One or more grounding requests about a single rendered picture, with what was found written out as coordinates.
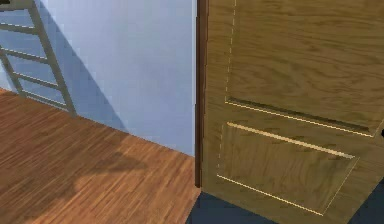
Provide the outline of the light brown wooden door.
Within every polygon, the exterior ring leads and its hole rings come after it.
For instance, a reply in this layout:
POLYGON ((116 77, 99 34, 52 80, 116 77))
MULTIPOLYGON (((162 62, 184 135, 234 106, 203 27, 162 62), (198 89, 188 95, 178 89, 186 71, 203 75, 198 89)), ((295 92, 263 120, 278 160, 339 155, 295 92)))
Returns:
POLYGON ((202 188, 348 224, 384 179, 384 0, 209 0, 202 188))

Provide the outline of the grey metal ladder shelf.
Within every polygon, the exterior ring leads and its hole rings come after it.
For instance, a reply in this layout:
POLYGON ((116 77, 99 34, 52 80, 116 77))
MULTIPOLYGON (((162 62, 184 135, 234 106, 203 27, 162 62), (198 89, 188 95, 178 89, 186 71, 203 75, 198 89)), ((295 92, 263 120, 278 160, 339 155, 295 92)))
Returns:
POLYGON ((28 11, 33 26, 30 27, 9 23, 0 23, 0 30, 36 35, 39 38, 40 44, 42 45, 45 55, 37 56, 33 54, 28 54, 16 50, 7 49, 0 45, 0 61, 5 67, 5 71, 11 78, 12 83, 16 87, 17 93, 21 97, 38 100, 42 103, 56 106, 59 109, 67 111, 72 116, 76 116, 77 112, 75 106, 68 91, 68 87, 64 81, 63 74, 59 67, 56 55, 53 51, 47 32, 44 28, 43 21, 41 19, 35 0, 0 0, 0 12, 10 12, 19 10, 28 11), (54 75, 55 83, 44 81, 32 76, 16 72, 13 66, 11 65, 11 62, 9 61, 10 56, 48 65, 54 75), (22 87, 20 80, 28 81, 34 84, 44 86, 46 88, 57 90, 62 95, 64 102, 58 102, 53 99, 49 99, 36 93, 27 91, 22 87))

